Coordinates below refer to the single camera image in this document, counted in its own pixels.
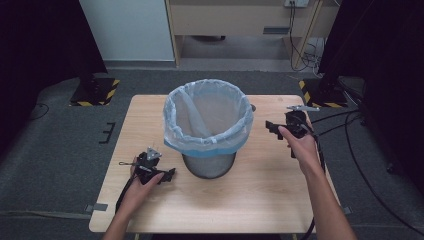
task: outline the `wall outlet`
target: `wall outlet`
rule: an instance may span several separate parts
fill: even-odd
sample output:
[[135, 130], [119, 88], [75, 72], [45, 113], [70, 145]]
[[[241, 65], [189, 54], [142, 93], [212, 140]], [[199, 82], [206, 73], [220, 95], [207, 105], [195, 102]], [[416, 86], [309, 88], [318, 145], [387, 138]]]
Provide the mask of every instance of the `wall outlet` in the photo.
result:
[[284, 7], [291, 7], [292, 4], [290, 2], [294, 2], [296, 7], [302, 8], [308, 6], [309, 0], [285, 0]]

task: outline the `hand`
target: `hand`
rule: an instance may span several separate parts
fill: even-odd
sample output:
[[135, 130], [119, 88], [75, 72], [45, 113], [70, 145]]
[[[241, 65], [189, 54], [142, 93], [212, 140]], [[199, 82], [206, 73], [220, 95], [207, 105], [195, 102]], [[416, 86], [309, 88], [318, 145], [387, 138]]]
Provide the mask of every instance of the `hand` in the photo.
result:
[[316, 142], [310, 134], [306, 134], [304, 137], [298, 139], [285, 127], [280, 126], [278, 130], [281, 135], [287, 139], [289, 143], [288, 147], [290, 147], [294, 155], [296, 155], [303, 174], [307, 175], [311, 167], [320, 167]]
[[[134, 157], [133, 163], [137, 162], [137, 157]], [[131, 176], [135, 170], [135, 167], [131, 167]], [[122, 200], [121, 207], [117, 214], [124, 214], [126, 217], [131, 218], [132, 214], [137, 211], [141, 206], [144, 199], [150, 193], [152, 188], [158, 184], [162, 179], [164, 173], [155, 175], [148, 183], [142, 185], [138, 178], [135, 178], [131, 186], [125, 193], [124, 199]]]

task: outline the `mesh trash can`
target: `mesh trash can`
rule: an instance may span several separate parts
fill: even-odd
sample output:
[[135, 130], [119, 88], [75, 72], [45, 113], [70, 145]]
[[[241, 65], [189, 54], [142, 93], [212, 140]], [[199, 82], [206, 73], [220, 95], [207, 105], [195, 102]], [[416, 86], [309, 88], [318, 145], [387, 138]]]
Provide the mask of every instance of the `mesh trash can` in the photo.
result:
[[218, 79], [199, 80], [168, 95], [164, 143], [182, 154], [195, 176], [218, 178], [232, 167], [252, 123], [252, 107], [238, 87]]

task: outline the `white wall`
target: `white wall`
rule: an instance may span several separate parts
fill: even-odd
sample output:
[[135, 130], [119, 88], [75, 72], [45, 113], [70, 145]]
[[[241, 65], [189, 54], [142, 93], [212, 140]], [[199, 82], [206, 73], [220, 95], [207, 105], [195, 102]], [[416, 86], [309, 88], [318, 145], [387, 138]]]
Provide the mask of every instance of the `white wall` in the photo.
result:
[[80, 0], [103, 60], [174, 61], [165, 0]]

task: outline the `person's right hand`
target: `person's right hand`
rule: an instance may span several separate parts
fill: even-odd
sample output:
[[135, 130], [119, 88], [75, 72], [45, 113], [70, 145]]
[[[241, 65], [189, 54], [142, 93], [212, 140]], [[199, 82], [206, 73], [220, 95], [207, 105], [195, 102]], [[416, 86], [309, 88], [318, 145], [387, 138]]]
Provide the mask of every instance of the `person's right hand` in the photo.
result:
[[307, 175], [311, 168], [321, 167], [317, 154], [316, 142], [310, 134], [306, 134], [304, 137], [298, 139], [285, 127], [280, 126], [278, 130], [281, 135], [287, 139], [289, 143], [288, 147], [293, 150], [303, 174]]

